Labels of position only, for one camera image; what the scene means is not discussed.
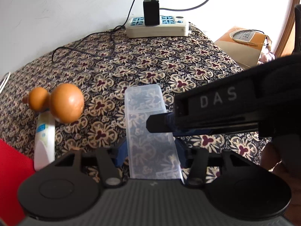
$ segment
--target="black power adapter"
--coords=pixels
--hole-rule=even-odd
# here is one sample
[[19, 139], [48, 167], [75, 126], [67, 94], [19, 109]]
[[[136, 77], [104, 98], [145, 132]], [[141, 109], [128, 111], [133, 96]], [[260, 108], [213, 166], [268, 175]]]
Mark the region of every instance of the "black power adapter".
[[159, 0], [144, 0], [143, 1], [144, 24], [159, 25]]

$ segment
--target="round black disc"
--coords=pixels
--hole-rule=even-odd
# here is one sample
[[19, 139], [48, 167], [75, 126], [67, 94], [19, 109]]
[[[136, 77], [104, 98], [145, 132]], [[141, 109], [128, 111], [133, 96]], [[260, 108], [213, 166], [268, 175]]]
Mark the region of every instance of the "round black disc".
[[206, 194], [221, 212], [252, 221], [281, 215], [291, 199], [289, 186], [260, 167], [233, 168], [207, 184]]
[[55, 221], [77, 216], [96, 201], [98, 184], [72, 167], [37, 172], [21, 184], [18, 198], [31, 216]]

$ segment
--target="human hand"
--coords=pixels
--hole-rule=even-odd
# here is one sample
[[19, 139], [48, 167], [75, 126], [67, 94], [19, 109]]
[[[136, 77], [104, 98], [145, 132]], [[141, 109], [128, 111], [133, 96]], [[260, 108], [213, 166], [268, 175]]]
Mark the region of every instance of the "human hand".
[[277, 150], [271, 143], [267, 143], [261, 154], [260, 166], [267, 170], [275, 167], [273, 173], [289, 185], [292, 199], [284, 216], [294, 225], [301, 226], [301, 179], [291, 176], [280, 161], [281, 158]]

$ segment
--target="transparent plastic box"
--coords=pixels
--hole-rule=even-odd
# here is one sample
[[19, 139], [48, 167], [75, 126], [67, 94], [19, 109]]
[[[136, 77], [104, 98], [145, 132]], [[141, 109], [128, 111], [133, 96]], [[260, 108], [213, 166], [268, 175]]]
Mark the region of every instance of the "transparent plastic box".
[[126, 139], [130, 177], [138, 179], [182, 179], [172, 133], [150, 133], [150, 115], [166, 113], [158, 85], [130, 87], [125, 91]]

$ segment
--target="ribbed gray surface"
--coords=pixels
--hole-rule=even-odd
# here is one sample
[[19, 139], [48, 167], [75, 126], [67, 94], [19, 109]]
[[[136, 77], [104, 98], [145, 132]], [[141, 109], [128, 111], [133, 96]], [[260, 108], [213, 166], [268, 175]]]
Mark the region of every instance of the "ribbed gray surface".
[[283, 217], [268, 221], [240, 221], [217, 211], [201, 190], [175, 180], [129, 180], [106, 190], [88, 212], [61, 222], [26, 218], [20, 226], [289, 226]]

